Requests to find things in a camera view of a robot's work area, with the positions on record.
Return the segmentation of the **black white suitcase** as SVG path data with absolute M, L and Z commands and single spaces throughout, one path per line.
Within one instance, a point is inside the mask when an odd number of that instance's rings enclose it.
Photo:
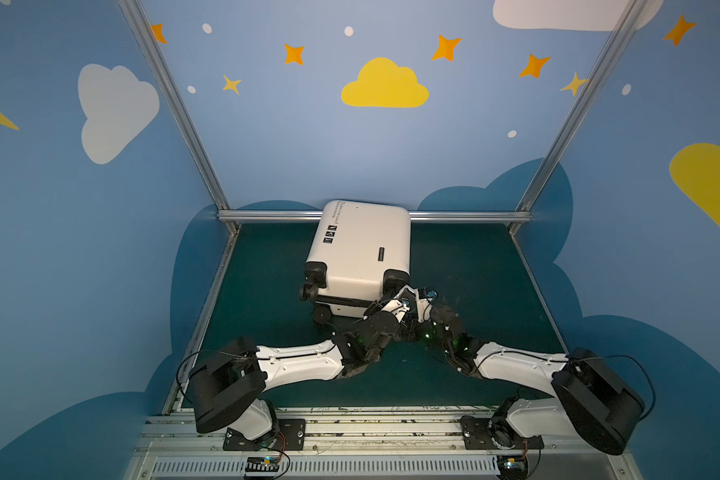
M 304 264 L 300 299 L 312 319 L 361 318 L 372 302 L 410 281 L 410 213 L 397 206 L 333 200 L 322 211 Z

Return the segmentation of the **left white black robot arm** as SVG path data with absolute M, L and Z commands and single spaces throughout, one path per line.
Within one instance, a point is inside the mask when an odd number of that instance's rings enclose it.
M 275 430 L 274 411 L 260 398 L 268 390 L 304 381 L 345 379 L 381 359 L 410 308 L 397 300 L 364 317 L 353 331 L 300 347 L 274 348 L 240 337 L 198 362 L 188 376 L 196 431 L 232 426 L 249 441 Z

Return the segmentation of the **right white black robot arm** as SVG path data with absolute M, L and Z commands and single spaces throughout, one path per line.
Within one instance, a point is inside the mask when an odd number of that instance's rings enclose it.
M 448 307 L 420 300 L 417 309 L 421 337 L 433 341 L 445 362 L 460 374 L 543 393 L 535 400 L 513 395 L 492 414 L 487 431 L 499 448 L 562 436 L 620 455 L 637 424 L 653 410 L 606 358 L 588 349 L 549 354 L 503 346 L 470 335 L 460 316 Z

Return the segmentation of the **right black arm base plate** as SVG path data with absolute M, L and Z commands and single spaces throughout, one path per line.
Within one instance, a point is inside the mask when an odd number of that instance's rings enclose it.
M 459 419 L 462 439 L 467 450 L 539 450 L 545 444 L 540 436 L 521 437 L 504 419 L 473 416 Z

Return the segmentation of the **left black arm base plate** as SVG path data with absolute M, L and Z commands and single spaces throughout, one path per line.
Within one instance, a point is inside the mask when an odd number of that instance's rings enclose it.
M 270 433 L 258 440 L 247 440 L 242 434 L 228 428 L 222 449 L 224 451 L 302 451 L 306 439 L 304 419 L 281 419 Z

